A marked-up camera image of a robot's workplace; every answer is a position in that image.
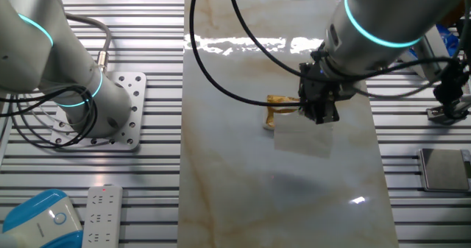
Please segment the marble slab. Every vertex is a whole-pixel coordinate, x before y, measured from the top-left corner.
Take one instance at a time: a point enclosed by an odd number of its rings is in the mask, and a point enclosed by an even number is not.
[[[322,42],[339,1],[238,3],[264,46],[297,67]],[[368,99],[337,104],[340,122],[320,137],[330,139],[328,153],[275,149],[274,133],[262,127],[263,108],[219,93],[199,70],[189,4],[178,247],[398,247]],[[262,101],[297,96],[299,79],[256,49],[230,0],[198,0],[195,27],[202,60],[225,88]]]

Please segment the blue object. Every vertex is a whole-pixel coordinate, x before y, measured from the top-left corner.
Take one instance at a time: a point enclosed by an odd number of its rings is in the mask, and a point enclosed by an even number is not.
[[[78,230],[50,241],[49,243],[44,244],[41,248],[80,248],[82,246],[82,239],[83,231]]]
[[[365,38],[370,39],[371,41],[375,42],[378,45],[387,46],[387,47],[391,47],[391,48],[405,48],[405,47],[413,46],[414,44],[416,44],[417,42],[419,42],[422,39],[422,38],[419,38],[419,39],[416,39],[414,41],[407,42],[407,43],[394,43],[394,42],[389,42],[389,41],[377,38],[374,35],[368,33],[365,29],[363,29],[363,27],[361,27],[360,24],[355,20],[355,18],[353,17],[352,12],[350,11],[350,7],[348,6],[348,0],[345,0],[344,3],[345,3],[345,11],[347,12],[347,16],[350,19],[350,21],[352,22],[353,26]]]
[[[66,196],[61,190],[50,189],[13,208],[3,223],[3,233],[36,217]]]
[[[436,28],[439,30],[443,43],[445,43],[445,46],[447,47],[448,54],[453,56],[453,54],[456,52],[456,49],[458,48],[459,39],[452,32],[450,32],[450,30],[441,24],[437,24]]]
[[[100,88],[102,87],[103,73],[100,72],[100,75],[101,75],[100,76],[100,84],[98,85],[98,88],[96,89],[96,91],[91,95],[92,97],[95,97],[95,95],[98,93],[98,91],[100,91]],[[56,103],[56,104],[60,105],[61,107],[77,107],[77,106],[82,105],[84,103],[85,103],[85,101],[82,101],[78,104],[58,104],[58,103]]]
[[[58,223],[58,222],[56,222],[56,218],[57,218],[58,216],[60,216],[60,215],[63,215],[63,216],[64,216],[64,221]],[[64,224],[66,221],[67,221],[67,215],[65,215],[64,213],[56,214],[56,216],[54,217],[54,223],[55,223],[56,225],[62,225],[62,224]]]
[[[21,15],[21,14],[18,14],[18,15],[20,16],[21,20],[27,22],[28,24],[31,24],[32,26],[38,28],[41,32],[43,32],[46,35],[46,37],[49,38],[49,40],[51,41],[51,46],[54,45],[54,41],[52,41],[52,36],[41,25],[39,25],[35,21],[27,18],[24,15]]]

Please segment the metal bracket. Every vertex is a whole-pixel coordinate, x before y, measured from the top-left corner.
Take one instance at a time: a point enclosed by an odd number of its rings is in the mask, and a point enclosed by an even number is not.
[[[68,146],[67,150],[88,151],[133,151],[138,148],[141,139],[141,121],[144,112],[144,99],[146,93],[146,75],[142,72],[107,72],[111,81],[123,85],[131,97],[132,112],[126,124],[113,136],[108,138],[84,138],[78,144]],[[65,112],[58,107],[56,118],[67,122]],[[52,131],[51,142],[65,143],[75,135],[75,131],[63,122],[56,121],[54,128],[57,130],[70,130],[70,132]]]

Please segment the power strip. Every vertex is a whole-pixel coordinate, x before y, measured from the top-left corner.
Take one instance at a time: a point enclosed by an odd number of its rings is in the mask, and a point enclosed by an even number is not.
[[[95,186],[88,190],[82,248],[117,248],[123,188]]]

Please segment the black cable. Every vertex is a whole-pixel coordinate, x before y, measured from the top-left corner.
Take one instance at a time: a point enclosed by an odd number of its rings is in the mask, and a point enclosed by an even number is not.
[[[403,63],[403,64],[400,64],[400,65],[395,66],[395,67],[385,68],[383,70],[374,71],[371,74],[361,75],[361,76],[344,76],[344,78],[342,78],[342,79],[335,79],[335,80],[309,77],[305,74],[301,74],[300,72],[295,71],[293,68],[288,67],[285,63],[282,63],[275,56],[273,56],[270,52],[268,52],[268,50],[266,50],[265,47],[260,42],[258,42],[257,38],[253,35],[252,31],[250,31],[250,28],[245,23],[244,17],[242,17],[241,11],[238,8],[237,1],[236,0],[230,0],[230,1],[233,5],[233,9],[234,9],[235,14],[237,15],[237,19],[238,19],[239,23],[242,25],[242,28],[244,29],[246,34],[253,41],[253,43],[271,61],[273,61],[275,64],[279,65],[281,68],[287,70],[287,72],[289,72],[291,74],[294,74],[298,77],[302,77],[302,78],[312,80],[314,82],[356,82],[356,81],[359,81],[359,80],[368,79],[368,78],[371,78],[371,77],[374,77],[374,76],[377,76],[377,75],[387,74],[389,72],[396,71],[396,70],[399,70],[401,68],[408,68],[408,67],[412,67],[412,66],[419,65],[419,64],[440,63],[440,62],[450,63],[450,62],[453,62],[453,60],[449,57],[435,57],[435,58],[430,58],[430,59],[415,60],[415,61],[411,61],[409,63]]]
[[[454,60],[453,58],[449,58],[449,57],[435,57],[435,58],[430,58],[430,59],[422,59],[422,60],[415,60],[415,61],[411,61],[409,63],[403,63],[403,64],[400,64],[400,65],[397,65],[395,67],[391,67],[391,68],[385,68],[385,69],[382,69],[380,71],[375,71],[375,72],[372,72],[371,74],[367,74],[367,75],[362,75],[362,76],[344,76],[344,78],[342,79],[338,79],[338,80],[328,80],[328,79],[320,79],[320,78],[313,78],[313,77],[309,77],[305,74],[301,74],[300,72],[298,71],[295,71],[293,68],[290,68],[288,67],[286,64],[282,63],[281,61],[279,61],[276,57],[274,57],[272,54],[270,54],[270,52],[268,52],[265,47],[263,47],[263,45],[258,42],[257,38],[252,34],[252,32],[250,31],[249,27],[247,26],[247,24],[245,23],[245,20],[244,18],[242,17],[242,14],[238,8],[238,5],[237,5],[237,1],[236,0],[231,0],[231,3],[233,5],[233,9],[234,9],[234,12],[235,14],[237,15],[237,19],[239,20],[240,24],[242,25],[242,28],[244,29],[244,31],[246,32],[246,34],[250,37],[250,39],[252,39],[253,43],[255,43],[255,45],[271,60],[273,61],[274,63],[276,63],[277,65],[279,65],[281,68],[287,70],[289,73],[291,74],[294,74],[294,75],[297,75],[298,77],[303,77],[303,78],[306,78],[306,79],[309,79],[309,80],[312,80],[314,82],[356,82],[356,81],[359,81],[359,80],[363,80],[363,79],[368,79],[368,78],[371,78],[371,77],[375,77],[375,76],[378,76],[378,75],[383,75],[383,74],[387,74],[389,72],[392,72],[392,71],[396,71],[396,70],[400,70],[402,68],[408,68],[408,67],[412,67],[414,65],[420,65],[420,64],[426,64],[426,63],[440,63],[440,62],[447,62],[449,64],[452,64],[452,63],[455,63],[456,60]],[[440,73],[439,75],[436,76],[437,78],[437,81],[440,79],[441,75],[443,75],[443,73]],[[414,95],[416,93],[419,93],[420,91],[423,91],[425,90],[426,88],[430,87],[430,85],[434,84],[435,82],[431,82],[429,84],[427,84],[426,86],[422,87],[422,88],[419,88],[415,91],[411,91],[409,93],[405,93],[405,94],[402,94],[402,95],[396,95],[396,96],[381,96],[381,97],[385,97],[385,98],[400,98],[401,96],[410,96],[410,95]],[[367,92],[364,92],[362,90],[359,90],[357,88],[354,88],[354,90],[359,93],[359,94],[363,94],[363,95],[366,95],[366,96],[378,96],[379,95],[375,95],[373,93],[367,93]]]
[[[110,48],[112,36],[111,36],[110,28],[108,28],[108,26],[106,24],[103,24],[101,21],[97,21],[97,20],[89,18],[89,17],[80,16],[80,15],[73,15],[73,14],[70,14],[70,13],[65,13],[65,16],[68,20],[77,21],[77,22],[84,23],[84,24],[91,24],[91,25],[94,25],[94,26],[100,28],[101,30],[105,31],[106,40],[105,40],[105,44],[103,45],[102,51],[108,52],[108,49]]]
[[[439,57],[439,58],[431,58],[431,59],[424,59],[424,60],[415,60],[413,62],[410,62],[410,63],[403,63],[403,64],[400,64],[400,65],[397,65],[395,67],[391,67],[391,68],[385,68],[381,71],[375,71],[375,72],[372,72],[371,74],[367,74],[367,75],[364,75],[364,76],[354,76],[354,77],[348,77],[348,78],[344,78],[344,79],[335,79],[335,80],[331,80],[331,79],[320,79],[320,78],[313,78],[313,77],[309,77],[305,74],[301,74],[299,71],[296,71],[294,70],[293,68],[290,68],[288,67],[287,65],[285,65],[284,63],[282,63],[281,61],[279,61],[276,57],[274,57],[273,55],[271,55],[264,47],[263,45],[258,42],[257,38],[252,34],[252,32],[250,31],[249,27],[245,24],[245,21],[240,13],[240,10],[238,8],[238,5],[237,5],[237,1],[236,0],[231,0],[232,4],[233,4],[233,8],[234,8],[234,11],[237,15],[237,18],[239,19],[239,22],[241,23],[242,27],[244,28],[244,31],[247,33],[247,35],[252,39],[252,41],[255,43],[255,45],[271,60],[273,61],[274,63],[276,63],[277,65],[279,65],[281,68],[287,70],[288,72],[298,76],[298,77],[304,77],[304,78],[307,78],[309,80],[312,80],[312,81],[315,81],[315,82],[356,82],[356,81],[359,81],[359,80],[362,80],[362,79],[367,79],[367,78],[370,78],[370,77],[374,77],[374,76],[377,76],[377,75],[381,75],[381,74],[387,74],[389,72],[392,72],[392,71],[396,71],[396,70],[399,70],[401,68],[407,68],[407,67],[411,67],[413,65],[419,65],[419,64],[423,64],[423,63],[437,63],[437,62],[448,62],[448,63],[452,63],[454,62],[455,60],[451,59],[451,58],[447,58],[447,57]],[[306,103],[302,103],[302,102],[298,102],[298,103],[283,103],[283,104],[272,104],[272,103],[268,103],[268,102],[259,102],[259,101],[255,101],[255,100],[251,100],[251,99],[246,99],[244,97],[241,97],[241,96],[238,96],[234,93],[231,93],[229,92],[228,90],[226,90],[225,88],[223,88],[219,83],[217,83],[213,77],[209,74],[208,70],[206,69],[206,67],[204,66],[202,60],[201,60],[201,57],[199,56],[199,52],[198,52],[198,49],[197,49],[197,46],[196,46],[196,39],[195,39],[195,33],[194,33],[194,13],[195,13],[195,8],[196,8],[196,0],[191,0],[191,4],[190,4],[190,19],[189,19],[189,25],[190,25],[190,40],[191,40],[191,48],[192,48],[192,51],[194,53],[194,56],[195,56],[195,59],[196,59],[196,62],[198,63],[198,66],[199,68],[201,69],[202,73],[205,75],[206,79],[219,91],[221,91],[223,94],[225,94],[226,96],[229,96],[230,98],[233,98],[235,100],[238,100],[240,102],[244,102],[246,104],[253,104],[253,105],[258,105],[258,106],[264,106],[264,107],[297,107],[297,106],[301,106],[301,105],[304,105]]]
[[[467,43],[467,40],[469,39],[468,38],[468,32],[469,32],[470,24],[471,24],[470,23],[470,5],[471,5],[470,0],[464,0],[464,6],[466,7],[466,11],[465,11],[465,16],[464,16],[463,35],[460,38],[460,41],[458,43],[458,47],[456,48],[455,54],[453,54],[453,56],[451,57],[455,61],[458,61],[459,51],[463,48],[463,46]],[[412,96],[416,93],[419,93],[419,92],[425,90],[426,88],[429,88],[435,82],[438,82],[442,78],[442,76],[447,72],[447,70],[449,68],[451,68],[451,66],[452,66],[452,63],[448,63],[447,67],[445,67],[443,70],[441,70],[435,76],[435,78],[433,78],[429,83],[427,83],[426,85],[423,85],[422,87],[417,88],[416,90],[410,91],[408,93],[397,94],[397,95],[394,95],[394,96],[385,96],[385,95],[380,95],[380,94],[369,93],[367,91],[362,91],[362,90],[357,89],[357,88],[353,88],[353,90],[356,93],[361,94],[362,96],[381,98],[381,99],[398,99],[398,98],[403,98],[403,97],[407,97],[407,96]]]
[[[196,0],[191,0],[190,5],[190,40],[191,40],[191,48],[193,49],[194,57],[198,62],[198,66],[201,69],[202,73],[205,75],[206,79],[219,91],[223,94],[233,98],[237,101],[244,102],[246,104],[253,104],[263,107],[299,107],[300,105],[304,105],[304,103],[282,103],[282,104],[271,104],[268,102],[259,102],[251,99],[246,99],[244,97],[238,96],[234,93],[229,92],[228,90],[224,89],[220,84],[218,84],[213,77],[208,73],[206,70],[205,65],[201,61],[201,57],[199,56],[198,48],[196,47],[196,40],[194,35],[194,11],[196,7]]]
[[[75,89],[76,92],[83,92],[84,91],[84,88],[79,88],[77,87],[78,89]],[[25,141],[27,141],[28,143],[32,144],[33,146],[36,146],[38,148],[41,148],[41,149],[59,149],[59,148],[63,148],[63,147],[66,147],[66,146],[70,146],[70,145],[74,145],[74,144],[77,144],[79,143],[83,138],[85,138],[88,133],[90,133],[90,131],[93,129],[93,127],[95,126],[96,124],[96,120],[98,118],[98,110],[97,110],[97,107],[96,107],[96,104],[95,102],[93,102],[93,97],[91,96],[91,93],[89,91],[86,92],[85,95],[82,96],[83,100],[84,100],[84,105],[86,106],[86,109],[92,109],[92,113],[89,113],[87,115],[87,118],[88,120],[85,122],[85,125],[84,127],[80,130],[80,132],[74,137],[72,138],[70,141],[68,141],[67,143],[65,144],[55,144],[55,143],[52,143],[51,141],[48,141],[46,140],[45,138],[43,138],[42,136],[40,136],[36,131],[34,131],[30,125],[28,124],[28,122],[26,121],[26,118],[24,117],[24,110],[21,110],[20,108],[18,108],[18,110],[21,112],[20,113],[20,116],[21,116],[21,119],[23,120],[24,124],[25,124],[25,127],[33,134],[35,135],[36,137],[38,137],[39,139],[41,139],[42,141],[50,144],[51,146],[44,146],[44,145],[40,145],[38,144],[37,141],[31,141],[30,139],[28,139],[28,137],[25,136],[25,134],[20,130],[20,127],[18,126],[18,123],[15,119],[15,117],[13,116],[12,117],[12,120],[13,120],[13,125],[14,127],[17,129],[18,133],[21,135],[21,137],[23,137],[23,139]]]
[[[250,31],[249,27],[245,23],[244,18],[242,17],[241,11],[239,10],[238,5],[237,5],[237,1],[236,0],[230,0],[230,2],[233,4],[234,12],[237,15],[237,19],[238,19],[239,23],[241,23],[242,28],[247,33],[249,38],[252,39],[253,43],[255,43],[255,45],[275,64],[277,64],[278,66],[280,66],[281,68],[283,68],[284,70],[286,70],[287,72],[289,72],[293,75],[296,75],[296,76],[302,77],[302,78],[306,78],[306,79],[312,80],[314,82],[337,82],[337,81],[333,81],[331,79],[315,78],[315,77],[308,76],[306,74],[302,74],[301,72],[296,71],[293,68],[288,67],[285,63],[282,63],[281,61],[279,61],[270,52],[268,52],[268,50],[266,50],[265,47],[260,42],[258,42],[257,38],[252,34],[252,31]]]
[[[39,107],[39,106],[42,105],[43,103],[45,103],[45,102],[47,102],[47,101],[53,99],[54,97],[59,96],[60,94],[65,93],[65,92],[68,92],[68,91],[76,91],[76,86],[70,86],[70,87],[64,88],[64,89],[62,89],[62,90],[55,91],[54,93],[50,93],[50,94],[45,95],[46,97],[45,97],[45,96],[41,96],[41,97],[43,97],[43,98],[42,98],[39,102],[37,102],[36,104],[34,104],[34,105],[28,107],[27,109],[22,110],[21,112],[18,111],[18,112],[0,114],[0,118],[1,118],[1,117],[7,117],[7,116],[17,116],[17,115],[20,115],[21,113],[29,112],[29,111],[35,109],[36,107]],[[33,101],[33,99],[36,99],[36,98],[32,98],[32,99],[23,99],[23,101],[21,101],[21,102],[26,102],[26,101],[24,101],[24,100],[32,100],[32,101]],[[19,100],[12,100],[12,99],[8,100],[8,102],[18,102],[18,101],[19,101]]]

